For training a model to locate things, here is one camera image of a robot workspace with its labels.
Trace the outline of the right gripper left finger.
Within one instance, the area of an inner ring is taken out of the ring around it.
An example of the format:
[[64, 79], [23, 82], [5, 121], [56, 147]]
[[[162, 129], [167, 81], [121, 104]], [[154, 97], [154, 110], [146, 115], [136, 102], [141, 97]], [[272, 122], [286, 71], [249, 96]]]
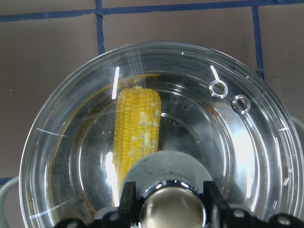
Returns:
[[118, 207], [102, 208], [94, 220], [86, 225], [76, 218], [64, 219], [56, 224], [57, 228], [130, 228], [136, 221], [137, 215], [136, 183], [124, 184]]

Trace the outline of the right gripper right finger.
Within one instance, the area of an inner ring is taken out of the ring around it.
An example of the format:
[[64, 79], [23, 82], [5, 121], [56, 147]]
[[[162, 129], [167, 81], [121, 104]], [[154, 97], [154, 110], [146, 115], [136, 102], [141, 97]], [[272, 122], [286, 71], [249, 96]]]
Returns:
[[232, 208], [213, 181], [203, 184], [203, 203], [207, 228], [302, 228], [300, 219], [279, 213], [262, 221], [241, 208]]

